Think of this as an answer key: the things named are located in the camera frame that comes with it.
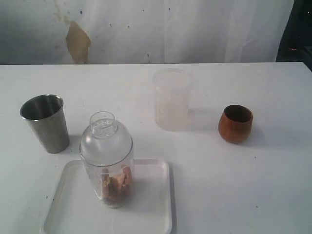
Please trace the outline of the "clear dome strainer lid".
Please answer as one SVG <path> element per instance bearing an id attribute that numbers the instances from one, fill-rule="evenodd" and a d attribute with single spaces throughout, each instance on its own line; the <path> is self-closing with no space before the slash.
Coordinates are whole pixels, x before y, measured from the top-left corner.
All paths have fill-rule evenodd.
<path id="1" fill-rule="evenodd" d="M 133 147 L 124 124 L 106 111 L 93 114 L 80 142 L 81 158 L 94 166 L 110 166 L 123 161 Z"/>

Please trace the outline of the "brown wooden cup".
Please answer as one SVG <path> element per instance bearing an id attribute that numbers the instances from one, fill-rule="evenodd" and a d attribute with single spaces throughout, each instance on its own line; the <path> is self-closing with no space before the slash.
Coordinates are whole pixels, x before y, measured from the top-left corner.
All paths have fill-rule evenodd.
<path id="1" fill-rule="evenodd" d="M 218 132 L 225 141 L 237 144 L 249 137 L 252 124 L 251 110 L 241 105 L 229 105 L 220 117 Z"/>

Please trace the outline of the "clear plastic shaker cup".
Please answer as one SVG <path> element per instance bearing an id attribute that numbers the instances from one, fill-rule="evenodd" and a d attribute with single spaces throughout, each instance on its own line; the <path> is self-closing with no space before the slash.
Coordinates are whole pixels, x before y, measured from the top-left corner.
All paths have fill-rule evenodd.
<path id="1" fill-rule="evenodd" d="M 109 166 L 95 166 L 83 160 L 85 170 L 98 199 L 110 208 L 127 203 L 134 194 L 134 150 L 120 162 Z"/>

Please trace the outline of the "stainless steel cup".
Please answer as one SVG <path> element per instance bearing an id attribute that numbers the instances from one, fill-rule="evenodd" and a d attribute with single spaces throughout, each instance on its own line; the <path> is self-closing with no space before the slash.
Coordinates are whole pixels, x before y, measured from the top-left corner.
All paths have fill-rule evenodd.
<path id="1" fill-rule="evenodd" d="M 45 94 L 26 101 L 20 109 L 20 116 L 51 154 L 64 151 L 70 144 L 63 107 L 61 97 Z"/>

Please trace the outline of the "translucent plastic container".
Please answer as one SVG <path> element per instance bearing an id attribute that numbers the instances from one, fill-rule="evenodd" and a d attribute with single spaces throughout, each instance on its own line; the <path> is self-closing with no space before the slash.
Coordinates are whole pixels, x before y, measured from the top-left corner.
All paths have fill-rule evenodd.
<path id="1" fill-rule="evenodd" d="M 188 73 L 166 68 L 153 77 L 156 124 L 166 131 L 179 131 L 188 124 L 191 77 Z"/>

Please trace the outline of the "white square tray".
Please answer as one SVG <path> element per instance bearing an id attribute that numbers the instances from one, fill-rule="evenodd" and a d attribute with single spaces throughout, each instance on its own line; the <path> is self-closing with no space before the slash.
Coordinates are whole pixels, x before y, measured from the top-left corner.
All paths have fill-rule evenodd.
<path id="1" fill-rule="evenodd" d="M 135 194 L 109 208 L 92 190 L 81 160 L 63 168 L 42 234 L 169 234 L 172 230 L 169 166 L 163 160 L 135 160 Z"/>

